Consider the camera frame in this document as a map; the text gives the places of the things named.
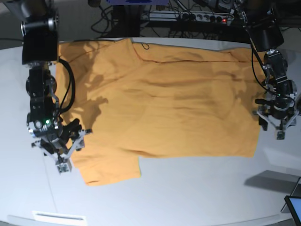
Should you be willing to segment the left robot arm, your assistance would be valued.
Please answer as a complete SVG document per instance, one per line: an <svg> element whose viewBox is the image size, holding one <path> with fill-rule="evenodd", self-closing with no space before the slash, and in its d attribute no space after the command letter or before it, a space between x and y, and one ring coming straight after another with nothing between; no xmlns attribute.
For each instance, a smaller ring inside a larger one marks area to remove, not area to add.
<svg viewBox="0 0 301 226"><path fill-rule="evenodd" d="M244 22L252 50L251 59L257 59L265 80L259 85L266 91L265 98L258 98L259 125L263 130L272 125L278 139L284 139L290 126L296 125L299 110L296 108L296 84L287 77L287 60L278 50L284 43L273 12L272 0L235 0L234 8Z"/></svg>

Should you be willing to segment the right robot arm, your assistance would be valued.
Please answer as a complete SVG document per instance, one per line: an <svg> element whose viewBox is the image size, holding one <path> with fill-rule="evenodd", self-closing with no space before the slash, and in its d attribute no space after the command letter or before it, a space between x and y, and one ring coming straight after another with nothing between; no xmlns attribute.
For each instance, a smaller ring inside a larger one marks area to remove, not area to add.
<svg viewBox="0 0 301 226"><path fill-rule="evenodd" d="M58 55L58 12L51 0L5 0L3 3L21 20L22 64L29 67L27 127L38 138L32 146L39 146L46 154L71 154L82 148L84 131L79 119L62 124L61 114L70 110L75 100L75 78L70 65ZM66 107L55 95L57 82L49 69L54 62L61 63L69 74L67 91L71 92L71 100Z"/></svg>

